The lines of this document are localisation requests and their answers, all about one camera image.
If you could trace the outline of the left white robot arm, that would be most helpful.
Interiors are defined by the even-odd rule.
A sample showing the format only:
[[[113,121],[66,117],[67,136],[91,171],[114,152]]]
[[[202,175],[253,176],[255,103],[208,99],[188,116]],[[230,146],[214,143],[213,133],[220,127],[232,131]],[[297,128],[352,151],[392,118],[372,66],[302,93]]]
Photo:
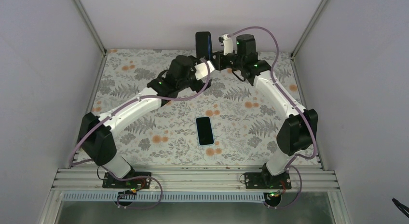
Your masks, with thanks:
[[[180,101],[179,92],[187,88],[195,92],[190,99],[199,96],[211,85],[214,70],[210,60],[177,56],[169,69],[162,71],[133,98],[99,115],[86,114],[76,149],[82,148],[91,161],[110,171],[121,187],[131,186],[134,182],[133,168],[118,154],[114,135],[166,103]]]

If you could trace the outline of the black phone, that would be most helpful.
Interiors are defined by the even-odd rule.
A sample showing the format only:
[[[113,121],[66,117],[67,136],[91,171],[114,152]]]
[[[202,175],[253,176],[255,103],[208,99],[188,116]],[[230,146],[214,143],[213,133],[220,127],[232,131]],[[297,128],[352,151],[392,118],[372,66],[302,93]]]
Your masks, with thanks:
[[[196,58],[210,60],[212,56],[212,38],[209,31],[195,33]]]

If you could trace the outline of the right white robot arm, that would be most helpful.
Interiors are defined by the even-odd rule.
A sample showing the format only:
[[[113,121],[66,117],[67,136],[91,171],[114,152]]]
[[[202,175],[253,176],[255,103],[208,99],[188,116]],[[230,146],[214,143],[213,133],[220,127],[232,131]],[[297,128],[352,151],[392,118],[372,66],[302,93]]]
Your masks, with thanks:
[[[306,109],[284,89],[273,71],[274,65],[258,59],[253,35],[239,35],[233,41],[230,34],[223,34],[218,41],[223,50],[212,54],[216,69],[230,68],[233,74],[239,71],[237,78],[249,82],[267,96],[285,119],[276,137],[278,150],[260,172],[245,174],[246,188],[285,186],[289,180],[289,168],[295,159],[310,160],[317,156],[318,114],[314,109]]]

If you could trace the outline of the black object at corner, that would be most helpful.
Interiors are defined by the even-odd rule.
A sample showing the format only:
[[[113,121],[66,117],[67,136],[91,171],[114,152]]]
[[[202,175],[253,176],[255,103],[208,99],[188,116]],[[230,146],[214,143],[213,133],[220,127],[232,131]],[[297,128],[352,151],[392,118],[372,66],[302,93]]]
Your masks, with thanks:
[[[392,198],[392,202],[398,208],[399,211],[401,211],[406,217],[409,218],[409,208],[408,208],[408,206],[402,204],[401,202],[399,202],[395,198]]]

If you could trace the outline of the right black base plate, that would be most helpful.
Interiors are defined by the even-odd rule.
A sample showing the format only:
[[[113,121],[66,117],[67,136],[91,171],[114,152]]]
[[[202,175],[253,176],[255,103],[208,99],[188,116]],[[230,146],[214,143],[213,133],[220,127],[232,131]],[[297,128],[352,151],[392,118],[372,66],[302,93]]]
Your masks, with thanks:
[[[244,173],[244,177],[247,190],[292,188],[289,174],[286,172],[276,176],[264,175],[262,172],[247,172]]]

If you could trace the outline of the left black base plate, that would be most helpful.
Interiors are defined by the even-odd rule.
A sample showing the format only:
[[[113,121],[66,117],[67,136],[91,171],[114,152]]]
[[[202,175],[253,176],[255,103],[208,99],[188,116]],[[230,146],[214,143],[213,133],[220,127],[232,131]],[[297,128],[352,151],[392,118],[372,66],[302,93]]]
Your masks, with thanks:
[[[102,182],[102,187],[103,188],[113,188],[113,189],[149,189],[150,188],[150,183],[151,179],[146,178],[146,176],[151,176],[150,172],[131,172],[128,178],[132,177],[140,177],[144,176],[143,178],[140,179],[132,179],[128,181],[120,181],[116,178],[114,178],[112,175],[110,175],[108,172],[105,173],[103,182]]]

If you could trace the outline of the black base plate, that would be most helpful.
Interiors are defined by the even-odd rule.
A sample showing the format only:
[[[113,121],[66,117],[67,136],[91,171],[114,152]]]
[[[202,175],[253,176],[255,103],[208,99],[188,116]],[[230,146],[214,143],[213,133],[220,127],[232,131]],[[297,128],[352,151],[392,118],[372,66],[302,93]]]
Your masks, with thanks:
[[[149,189],[150,188],[150,183],[151,179],[146,178],[146,176],[151,176],[150,172],[131,172],[128,178],[132,177],[140,177],[144,176],[143,178],[140,179],[132,179],[128,181],[120,181],[116,178],[114,178],[112,175],[110,175],[108,172],[105,173],[103,182],[102,182],[102,187],[103,188],[113,188],[113,189]]]
[[[247,172],[244,173],[244,177],[247,190],[292,188],[289,174],[286,172],[276,176],[264,175],[262,172]]]

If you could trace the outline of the aluminium front rail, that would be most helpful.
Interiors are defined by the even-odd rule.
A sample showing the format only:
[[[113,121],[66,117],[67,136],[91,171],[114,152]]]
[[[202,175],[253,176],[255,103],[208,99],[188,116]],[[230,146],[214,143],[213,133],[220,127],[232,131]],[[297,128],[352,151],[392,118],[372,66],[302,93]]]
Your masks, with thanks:
[[[259,166],[135,166],[137,171],[151,172],[165,192],[244,192],[245,172],[259,172]],[[301,176],[290,172],[292,192],[299,187],[304,192],[329,192],[339,190],[334,171],[317,166],[298,166]],[[59,169],[52,190],[102,190],[96,167]]]

